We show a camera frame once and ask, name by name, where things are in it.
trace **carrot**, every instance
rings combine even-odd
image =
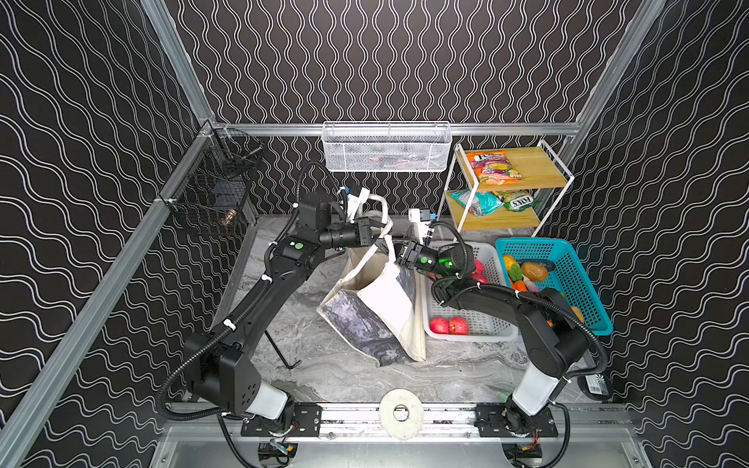
[[[525,287],[525,283],[523,282],[523,280],[512,283],[512,289],[516,291],[528,291],[528,288]]]

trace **white mesh basket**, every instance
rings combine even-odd
[[[434,241],[430,247],[439,249],[441,246],[452,245],[453,242]],[[497,249],[487,243],[466,242],[473,249],[473,257],[484,264],[484,276],[490,283],[507,286],[505,276],[500,270],[504,263],[497,254]],[[431,296],[431,284],[424,275],[417,275],[422,283],[422,310],[424,314],[424,331],[432,338],[448,341],[474,341],[478,343],[497,343],[498,341],[511,341],[518,337],[518,328],[504,320],[482,312],[457,310],[451,307],[442,307]],[[463,317],[468,322],[468,335],[441,335],[429,329],[429,322],[433,318],[444,317],[450,320],[453,317]]]
[[[330,171],[442,172],[452,145],[448,122],[325,122]]]

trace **teal plastic basket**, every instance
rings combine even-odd
[[[583,264],[577,257],[572,244],[562,239],[544,239],[538,237],[511,237],[499,239],[496,243],[497,253],[512,255],[515,260],[526,258],[543,258],[553,261],[557,268],[549,272],[545,281],[536,282],[539,288],[554,288],[564,291],[570,306],[580,309],[585,317],[585,325],[598,336],[610,335],[613,331],[601,299],[593,288]],[[510,278],[507,270],[502,270],[507,284]]]

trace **roll of tape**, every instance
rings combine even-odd
[[[405,389],[388,392],[380,402],[379,413],[382,428],[398,440],[415,437],[424,425],[424,406]]]

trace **candy bag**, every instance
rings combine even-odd
[[[470,197],[470,189],[450,192],[450,196],[465,208],[468,197]],[[500,201],[497,200],[497,197],[491,192],[477,192],[473,196],[473,200],[471,201],[468,210],[475,216],[486,216],[489,213],[496,211],[500,206]]]
[[[526,190],[505,190],[492,193],[497,196],[508,211],[523,211],[527,208],[533,208],[539,203]]]
[[[480,183],[506,185],[522,178],[505,151],[468,151],[466,157]]]

